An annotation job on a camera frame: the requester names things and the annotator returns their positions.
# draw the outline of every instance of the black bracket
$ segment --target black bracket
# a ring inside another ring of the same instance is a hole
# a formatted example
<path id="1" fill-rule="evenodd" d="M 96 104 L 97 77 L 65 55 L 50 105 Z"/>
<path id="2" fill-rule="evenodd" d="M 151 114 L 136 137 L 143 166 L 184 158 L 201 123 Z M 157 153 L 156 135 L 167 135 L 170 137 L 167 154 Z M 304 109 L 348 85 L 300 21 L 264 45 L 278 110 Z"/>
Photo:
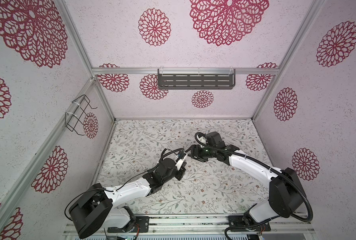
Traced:
<path id="1" fill-rule="evenodd" d="M 149 231 L 149 219 L 150 219 L 150 217 L 147 217 L 147 216 L 136 217 L 134 227 L 128 232 L 136 233 L 138 231 L 136 224 L 139 225 L 140 233 L 148 232 Z M 124 230 L 122 228 L 109 227 L 109 228 L 107 228 L 107 232 L 108 233 L 124 233 Z"/>
<path id="2" fill-rule="evenodd" d="M 83 104 L 84 102 L 86 102 L 86 106 L 84 108 L 81 107 L 81 104 Z M 91 107 L 90 105 L 90 99 L 85 95 L 81 95 L 79 97 L 77 97 L 76 99 L 74 99 L 74 101 L 72 101 L 72 103 L 75 103 L 78 105 L 78 108 L 73 112 L 73 113 L 70 113 L 70 112 L 66 112 L 65 113 L 65 127 L 67 127 L 71 132 L 76 132 L 76 134 L 80 135 L 80 136 L 84 136 L 85 134 L 79 134 L 75 127 L 76 125 L 78 124 L 78 122 L 80 122 L 82 125 L 83 125 L 83 122 L 81 122 L 80 118 L 82 117 L 83 113 L 85 115 L 87 115 L 87 113 L 85 112 L 86 108 L 89 106 L 91 109 L 96 109 L 98 107 Z M 82 113 L 81 115 L 78 117 L 77 115 L 75 115 L 75 112 L 78 110 L 78 109 L 81 109 L 82 110 Z M 68 115 L 71 114 L 71 118 L 67 121 L 67 118 L 68 118 Z M 70 125 L 70 121 L 75 118 L 76 119 L 76 123 L 73 125 Z"/>
<path id="3" fill-rule="evenodd" d="M 244 227 L 248 226 L 250 224 L 246 224 L 246 217 L 244 215 L 238 215 L 238 216 L 229 216 L 229 226 L 230 227 Z M 230 231 L 232 232 L 268 232 L 270 231 L 270 224 L 265 223 L 261 224 L 259 226 L 253 227 L 253 228 L 240 228 L 240 229 L 231 229 Z"/>
<path id="4" fill-rule="evenodd" d="M 178 89 L 233 89 L 235 86 L 235 69 L 229 74 L 163 74 L 158 69 L 158 88 Z"/>

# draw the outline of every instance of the floral tablecloth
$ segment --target floral tablecloth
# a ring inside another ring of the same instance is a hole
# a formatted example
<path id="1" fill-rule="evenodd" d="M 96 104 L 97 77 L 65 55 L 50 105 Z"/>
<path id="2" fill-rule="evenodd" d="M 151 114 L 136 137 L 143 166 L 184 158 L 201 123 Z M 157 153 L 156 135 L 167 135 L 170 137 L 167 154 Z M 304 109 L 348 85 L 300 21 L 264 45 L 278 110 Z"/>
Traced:
<path id="1" fill-rule="evenodd" d="M 155 166 L 164 148 L 187 149 L 195 143 L 196 132 L 212 131 L 219 132 L 226 144 L 270 164 L 251 120 L 122 120 L 117 122 L 99 182 L 123 184 Z M 157 193 L 126 205 L 136 214 L 239 214 L 266 198 L 268 189 L 243 170 L 216 159 L 205 163 L 190 159 L 181 181 L 174 178 Z"/>

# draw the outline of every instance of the wire rack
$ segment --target wire rack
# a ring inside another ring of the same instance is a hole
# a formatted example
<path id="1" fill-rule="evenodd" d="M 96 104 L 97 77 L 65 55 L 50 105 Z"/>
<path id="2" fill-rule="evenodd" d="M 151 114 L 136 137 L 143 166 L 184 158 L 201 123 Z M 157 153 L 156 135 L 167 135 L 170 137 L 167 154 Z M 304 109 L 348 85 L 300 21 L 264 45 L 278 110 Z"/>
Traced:
<path id="1" fill-rule="evenodd" d="M 80 122 L 82 125 L 83 123 L 80 121 L 80 118 L 83 116 L 83 114 L 87 115 L 87 113 L 85 112 L 86 108 L 87 107 L 90 107 L 91 109 L 96 109 L 96 108 L 93 108 L 91 107 L 90 105 L 90 99 L 85 95 L 81 95 L 79 97 L 77 97 L 74 101 L 72 101 L 72 103 L 78 105 L 78 108 L 73 112 L 65 112 L 65 126 L 71 131 L 71 132 L 76 132 L 76 134 L 80 135 L 80 136 L 84 136 L 85 134 L 79 134 L 75 127 L 77 126 L 77 124 Z M 78 117 L 75 113 L 78 109 L 81 109 L 82 110 L 82 113 L 80 114 L 80 116 Z M 70 122 L 73 120 L 73 118 L 76 119 L 76 122 L 74 124 L 74 126 L 70 125 Z"/>

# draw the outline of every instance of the cable tie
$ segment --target cable tie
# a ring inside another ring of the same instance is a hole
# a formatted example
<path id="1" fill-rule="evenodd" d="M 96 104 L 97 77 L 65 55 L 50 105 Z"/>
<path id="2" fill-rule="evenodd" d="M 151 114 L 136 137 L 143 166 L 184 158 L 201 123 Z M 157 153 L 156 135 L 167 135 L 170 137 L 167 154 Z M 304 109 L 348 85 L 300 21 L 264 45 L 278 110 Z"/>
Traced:
<path id="1" fill-rule="evenodd" d="M 67 113 L 70 113 L 70 112 L 67 112 Z M 78 118 L 74 113 L 70 113 L 70 114 L 72 114 L 72 115 L 74 115 L 76 118 Z"/>

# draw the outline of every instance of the aluminum rail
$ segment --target aluminum rail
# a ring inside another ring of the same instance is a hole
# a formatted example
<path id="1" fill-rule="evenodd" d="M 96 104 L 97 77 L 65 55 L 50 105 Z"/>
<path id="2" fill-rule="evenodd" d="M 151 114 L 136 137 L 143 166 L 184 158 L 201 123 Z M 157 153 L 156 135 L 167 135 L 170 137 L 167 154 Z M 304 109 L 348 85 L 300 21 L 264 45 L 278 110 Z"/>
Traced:
<path id="1" fill-rule="evenodd" d="M 94 74 L 231 74 L 232 68 L 96 68 Z M 236 74 L 277 74 L 279 68 L 236 68 Z"/>

